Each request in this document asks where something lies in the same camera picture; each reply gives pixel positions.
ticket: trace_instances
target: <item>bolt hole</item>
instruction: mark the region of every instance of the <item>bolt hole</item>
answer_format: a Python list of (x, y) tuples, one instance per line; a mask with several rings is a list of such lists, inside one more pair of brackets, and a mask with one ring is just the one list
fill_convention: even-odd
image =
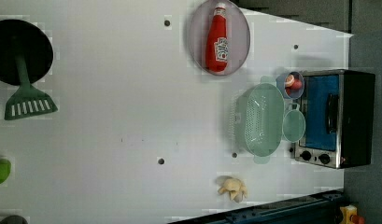
[(160, 165), (163, 165), (163, 164), (164, 164), (164, 159), (163, 159), (163, 158), (159, 159), (159, 160), (158, 160), (158, 163), (159, 163)]

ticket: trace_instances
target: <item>oven door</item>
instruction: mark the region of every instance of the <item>oven door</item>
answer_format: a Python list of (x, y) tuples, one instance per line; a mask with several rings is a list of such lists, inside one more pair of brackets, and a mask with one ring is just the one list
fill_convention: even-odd
[(338, 131), (339, 76), (304, 77), (300, 100), (306, 131), (299, 146), (335, 151)]

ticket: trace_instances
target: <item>plate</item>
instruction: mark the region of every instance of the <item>plate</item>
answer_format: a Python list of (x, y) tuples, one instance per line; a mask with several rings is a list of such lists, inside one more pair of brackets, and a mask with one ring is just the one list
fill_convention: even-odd
[[(205, 66), (205, 46), (210, 24), (217, 3), (226, 5), (226, 32), (228, 38), (228, 65), (222, 72), (215, 73)], [(188, 44), (191, 56), (206, 72), (213, 75), (230, 75), (246, 61), (249, 52), (249, 27), (240, 8), (228, 0), (209, 0), (201, 4), (193, 13), (188, 31)]]

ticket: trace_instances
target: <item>green bowl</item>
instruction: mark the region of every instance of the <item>green bowl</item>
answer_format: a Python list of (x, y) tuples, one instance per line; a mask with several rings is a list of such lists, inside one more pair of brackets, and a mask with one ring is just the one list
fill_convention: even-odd
[(284, 100), (275, 85), (262, 83), (236, 103), (236, 144), (257, 157), (276, 151), (282, 137)]

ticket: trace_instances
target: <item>green ball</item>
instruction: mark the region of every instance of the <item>green ball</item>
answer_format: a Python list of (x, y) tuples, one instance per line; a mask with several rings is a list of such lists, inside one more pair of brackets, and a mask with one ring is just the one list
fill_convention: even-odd
[(0, 184), (4, 183), (10, 175), (11, 164), (10, 161), (0, 160)]

